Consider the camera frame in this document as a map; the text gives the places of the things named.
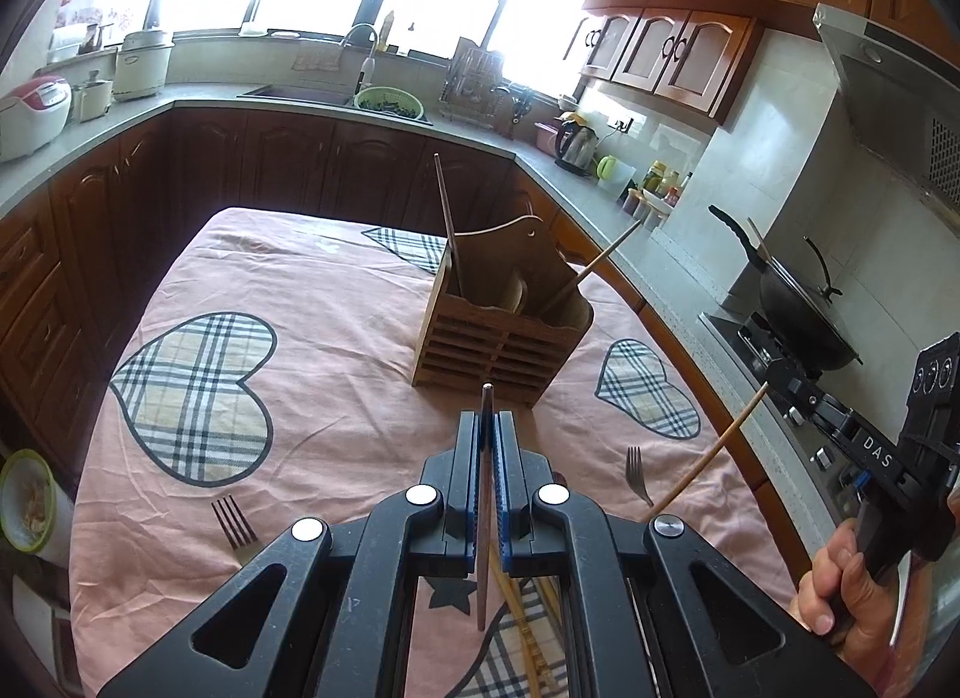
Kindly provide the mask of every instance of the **black star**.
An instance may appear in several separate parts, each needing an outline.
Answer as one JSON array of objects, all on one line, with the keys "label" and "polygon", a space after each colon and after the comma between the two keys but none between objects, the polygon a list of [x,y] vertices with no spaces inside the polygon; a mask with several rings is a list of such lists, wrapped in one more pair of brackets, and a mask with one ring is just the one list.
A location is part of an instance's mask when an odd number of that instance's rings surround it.
[{"label": "black star", "polygon": [[434,579],[426,580],[433,594],[430,596],[430,608],[442,609],[444,606],[453,608],[470,615],[470,593],[476,592],[477,582],[467,579]]}]

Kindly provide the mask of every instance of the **human hand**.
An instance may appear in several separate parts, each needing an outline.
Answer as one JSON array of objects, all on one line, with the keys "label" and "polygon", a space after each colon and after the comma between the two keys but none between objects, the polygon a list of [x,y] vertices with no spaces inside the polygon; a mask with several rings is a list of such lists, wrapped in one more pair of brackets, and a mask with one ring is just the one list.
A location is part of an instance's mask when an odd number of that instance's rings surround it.
[{"label": "human hand", "polygon": [[840,589],[840,597],[853,617],[839,651],[863,679],[875,685],[890,657],[896,605],[886,589],[867,572],[863,554],[856,550],[853,525],[843,522],[813,557],[813,570],[800,579],[800,590],[790,603],[790,613],[808,630],[824,636],[833,629],[834,618],[827,602]]}]

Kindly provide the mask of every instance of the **wooden utensil holder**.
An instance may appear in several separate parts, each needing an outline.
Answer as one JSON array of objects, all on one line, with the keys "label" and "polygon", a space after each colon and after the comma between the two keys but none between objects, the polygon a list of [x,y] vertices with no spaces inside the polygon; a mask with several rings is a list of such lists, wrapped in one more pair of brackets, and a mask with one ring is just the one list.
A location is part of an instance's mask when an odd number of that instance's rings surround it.
[{"label": "wooden utensil holder", "polygon": [[[587,334],[592,305],[573,290],[545,320],[534,318],[577,275],[534,215],[456,239],[467,293],[458,293],[448,245],[416,342],[412,383],[476,393],[489,381],[498,397],[533,405]],[[498,307],[517,274],[526,286],[520,314]]]}]

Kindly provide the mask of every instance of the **triangular cutout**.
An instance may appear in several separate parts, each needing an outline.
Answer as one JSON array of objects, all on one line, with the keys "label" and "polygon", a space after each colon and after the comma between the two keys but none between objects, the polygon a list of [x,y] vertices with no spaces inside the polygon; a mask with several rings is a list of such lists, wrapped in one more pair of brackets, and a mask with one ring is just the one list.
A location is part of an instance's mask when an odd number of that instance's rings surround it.
[{"label": "triangular cutout", "polygon": [[245,667],[286,576],[285,565],[267,565],[193,634],[193,648],[230,668]]},{"label": "triangular cutout", "polygon": [[784,640],[755,610],[702,562],[690,565],[693,583],[707,608],[720,649],[731,666],[773,652]]}]

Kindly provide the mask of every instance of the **dish rack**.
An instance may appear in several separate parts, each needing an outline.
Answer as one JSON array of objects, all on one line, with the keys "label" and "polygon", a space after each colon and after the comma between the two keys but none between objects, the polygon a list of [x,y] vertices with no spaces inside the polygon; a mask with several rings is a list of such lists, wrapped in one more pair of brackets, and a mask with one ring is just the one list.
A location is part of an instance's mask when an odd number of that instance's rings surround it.
[{"label": "dish rack", "polygon": [[501,99],[496,88],[502,84],[503,54],[483,50],[461,37],[440,91],[440,112],[456,121],[492,128]]},{"label": "dish rack", "polygon": [[533,405],[593,322],[592,305],[575,288],[539,317],[577,273],[535,215],[454,237],[461,271],[448,243],[416,341],[412,384],[476,393],[490,382],[497,396]]}]

